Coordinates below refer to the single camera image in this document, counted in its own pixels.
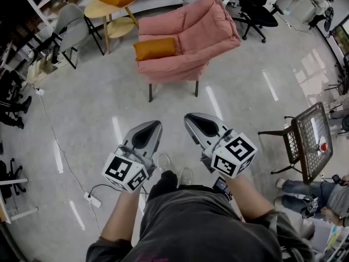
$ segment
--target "cable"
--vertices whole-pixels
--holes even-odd
[[[110,187],[110,188],[114,189],[115,191],[119,191],[119,192],[122,192],[122,191],[123,191],[123,190],[116,189],[115,187],[112,187],[112,186],[110,186],[110,185],[108,185],[108,184],[101,183],[101,184],[98,184],[98,185],[92,187],[92,189],[91,189],[90,192],[88,193],[88,197],[92,194],[92,191],[93,191],[96,187],[99,187],[99,186],[107,186],[107,187]]]
[[[97,225],[97,229],[98,229],[98,231],[99,231],[99,235],[101,235],[102,232],[99,230],[98,221],[97,221],[97,216],[96,216],[96,213],[95,213],[94,210],[93,210],[93,207],[91,206],[91,202],[88,202],[88,205],[89,205],[89,208],[90,208],[90,209],[92,210],[92,212],[93,212],[94,219],[96,220],[96,225]]]
[[[296,29],[288,21],[284,20],[279,14],[278,14],[278,17],[281,18],[286,24],[290,25],[290,27],[293,28],[295,31],[300,31],[300,32],[308,33],[309,35],[311,35],[310,30],[304,31],[304,30]]]
[[[149,193],[146,191],[146,189],[144,188],[144,186],[142,186],[143,190],[144,190],[144,193],[145,193],[145,196],[146,196],[146,201],[148,199],[148,196],[149,196]]]
[[[68,168],[69,168],[69,171],[70,171],[70,173],[74,176],[74,178],[76,179],[76,181],[77,181],[77,183],[79,184],[79,187],[80,187],[80,189],[81,189],[81,192],[84,194],[85,191],[83,191],[82,186],[81,186],[81,183],[79,182],[79,180],[77,179],[77,177],[74,175],[74,173],[71,171],[71,168],[70,168],[70,166],[69,166],[68,160],[67,160],[67,158],[65,157],[64,151],[62,150],[61,146],[59,145],[59,143],[58,143],[58,141],[57,141],[55,132],[53,131],[53,128],[52,128],[51,122],[50,122],[50,120],[49,120],[49,117],[48,117],[48,115],[47,115],[47,112],[46,112],[46,109],[45,109],[45,105],[44,105],[44,102],[43,102],[43,100],[42,100],[42,98],[41,98],[41,95],[39,95],[39,98],[40,98],[40,101],[41,101],[41,103],[42,103],[42,105],[43,105],[43,108],[44,108],[44,112],[45,112],[47,121],[49,122],[49,125],[50,125],[50,127],[51,127],[52,134],[53,134],[53,136],[55,137],[55,141],[56,141],[56,143],[57,143],[57,145],[58,145],[60,151],[63,153],[64,160],[65,160],[65,162],[67,163],[67,166],[68,166]]]
[[[59,143],[58,143],[58,140],[57,140],[56,135],[55,135],[55,131],[53,131],[53,127],[52,127],[52,124],[51,124],[51,122],[50,122],[50,120],[49,120],[49,117],[48,117],[48,115],[47,115],[47,112],[46,112],[46,109],[45,109],[45,105],[44,105],[44,102],[43,102],[43,100],[42,100],[42,98],[41,98],[41,95],[39,95],[39,98],[40,98],[40,101],[41,101],[41,103],[42,103],[42,105],[43,105],[43,108],[44,108],[44,112],[45,112],[47,121],[49,122],[49,125],[50,125],[51,130],[52,130],[52,134],[53,134],[53,136],[55,137],[55,141],[56,141],[56,143],[57,143],[57,145],[58,145],[58,148],[59,148],[60,151],[63,153],[64,160],[65,160],[65,162],[67,163],[67,166],[68,166],[68,168],[69,168],[70,173],[74,176],[75,180],[76,180],[77,183],[79,184],[79,187],[80,187],[80,189],[81,189],[82,194],[84,194],[85,192],[84,192],[83,189],[82,189],[81,183],[79,182],[79,180],[77,179],[77,177],[76,177],[76,176],[74,175],[74,173],[72,172],[72,170],[71,170],[71,168],[70,168],[70,166],[69,166],[68,160],[67,160],[67,158],[66,158],[66,156],[65,156],[65,154],[64,154],[64,151],[62,150],[61,146],[60,146]],[[97,216],[96,216],[96,214],[95,214],[93,208],[91,207],[90,202],[88,203],[88,206],[89,206],[89,208],[91,209],[91,211],[92,211],[93,214],[94,214],[94,219],[95,219],[95,221],[96,221],[97,229],[98,229],[99,233],[101,234],[101,232],[100,232],[100,230],[99,230],[99,226],[98,226]]]

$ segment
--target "gray floor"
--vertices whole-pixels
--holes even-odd
[[[295,28],[305,30],[299,22],[288,20]],[[3,159],[14,157],[18,165],[23,165],[23,175],[29,178],[27,193],[15,197],[17,208],[39,208],[39,212],[9,225],[25,255],[43,262],[85,260],[86,250],[99,232],[68,164],[83,191],[107,183],[101,170],[109,153],[115,151],[129,129],[150,120],[163,123],[159,152],[170,156],[176,171],[188,166],[194,171],[195,183],[209,185],[213,176],[200,163],[200,148],[185,131],[183,117],[189,112],[221,112],[227,125],[245,133],[258,147],[258,154],[245,173],[265,197],[273,200],[279,193],[275,182],[280,176],[270,172],[287,166],[287,155],[282,138],[259,138],[257,132],[283,129],[283,116],[297,115],[315,102],[331,102],[335,93],[322,91],[329,83],[336,83],[338,73],[330,51],[316,31],[309,35],[288,28],[279,17],[278,21],[279,27],[263,29],[266,44],[252,29],[241,47],[212,60],[200,81],[198,98],[194,97],[192,82],[167,84],[155,87],[152,103],[148,103],[146,81],[136,71],[132,44],[137,41],[137,30],[121,40],[112,40],[112,53],[105,56],[100,55],[90,38],[79,50],[76,70],[67,65],[39,84],[45,90],[42,100],[67,160],[57,147],[39,96],[27,88],[25,94],[33,96],[33,103],[23,117],[25,129],[2,127]],[[246,26],[237,26],[242,35]],[[214,108],[212,93],[219,110]],[[334,157],[324,170],[327,176],[342,174],[348,162],[343,150],[347,140],[338,138],[333,142]],[[282,176],[300,179],[293,171]],[[158,178],[156,173],[146,183],[146,189]],[[102,201],[100,209],[94,208],[102,229],[118,192],[99,187],[94,195]],[[79,225],[70,201],[85,228]],[[8,206],[13,208],[13,200],[9,200]]]

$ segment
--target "sneaker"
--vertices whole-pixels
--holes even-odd
[[[171,170],[171,161],[167,154],[159,154],[157,166],[161,173]]]
[[[26,88],[27,84],[28,84],[27,81],[23,81],[23,82],[22,82],[21,91],[23,91],[23,90]]]
[[[185,167],[179,174],[179,185],[189,186],[192,184],[192,170]]]
[[[29,96],[27,98],[27,100],[25,100],[23,103],[22,103],[22,106],[23,106],[23,112],[26,114],[28,112],[28,109],[29,109],[29,106],[31,105],[32,103],[32,97]]]
[[[307,29],[311,29],[310,25],[307,22],[303,22]]]
[[[286,180],[284,178],[278,179],[278,181],[276,182],[276,187],[282,189],[285,182],[286,182]]]
[[[282,205],[281,197],[278,197],[274,201],[274,207],[276,208],[283,208],[284,206]]]
[[[18,123],[17,124],[18,128],[24,129],[24,123],[22,121],[22,117],[17,118],[17,123]]]

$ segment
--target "black office chair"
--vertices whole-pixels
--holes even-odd
[[[12,181],[16,180],[18,177],[19,172],[23,169],[22,166],[19,166],[16,172],[13,173],[13,163],[15,163],[15,159],[12,158],[10,162],[10,172],[7,173],[6,164],[0,160],[0,181]],[[26,192],[25,188],[22,188],[22,186],[19,183],[14,184],[8,184],[4,186],[0,186],[2,197],[4,198],[4,202],[6,204],[6,199],[10,198],[12,196],[11,186],[13,185],[13,188],[15,190],[16,195],[20,195],[20,193],[17,191],[17,188],[21,192]]]
[[[5,71],[0,79],[0,101],[6,102],[8,104],[15,104],[23,95],[20,93],[22,87],[22,80],[18,76],[15,70],[11,72]],[[18,113],[13,112],[14,117],[18,117]]]
[[[259,28],[266,27],[276,27],[278,26],[278,22],[276,21],[273,15],[278,11],[280,14],[284,14],[278,5],[273,4],[274,9],[272,11],[268,11],[265,7],[263,7],[267,0],[239,0],[241,6],[240,16],[245,19],[238,19],[233,17],[233,20],[240,21],[243,23],[247,23],[248,27],[246,29],[245,34],[242,36],[243,40],[247,40],[247,33],[252,26],[262,37],[262,43],[266,42],[266,37],[260,31]]]

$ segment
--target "person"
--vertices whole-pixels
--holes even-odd
[[[349,225],[349,175],[342,178],[340,184],[334,182],[318,182],[304,184],[303,181],[290,181],[280,178],[276,186],[282,192],[318,197],[318,208],[314,217],[327,219],[334,225],[346,227]],[[295,212],[300,212],[306,207],[302,199],[291,195],[277,198],[275,206],[283,206]]]
[[[19,88],[22,88],[22,80],[15,70],[12,70],[11,72],[5,71],[0,79],[0,122],[9,126],[17,126],[20,129],[24,129],[22,118],[18,117],[15,120],[7,115],[7,112],[23,111],[26,114],[28,112],[29,106],[32,103],[32,97],[29,96],[22,104],[9,103],[7,98],[9,94],[9,88],[12,87],[13,81],[19,86]]]
[[[304,23],[308,29],[312,29],[319,23],[319,21],[326,19],[325,12],[329,7],[332,7],[331,3],[333,3],[333,0],[324,0],[319,4],[314,18],[309,23]]]
[[[224,194],[199,185],[177,187],[177,175],[165,170],[149,193],[139,242],[132,247],[141,187],[120,193],[86,262],[314,261],[287,216],[244,175],[225,180],[246,222]]]

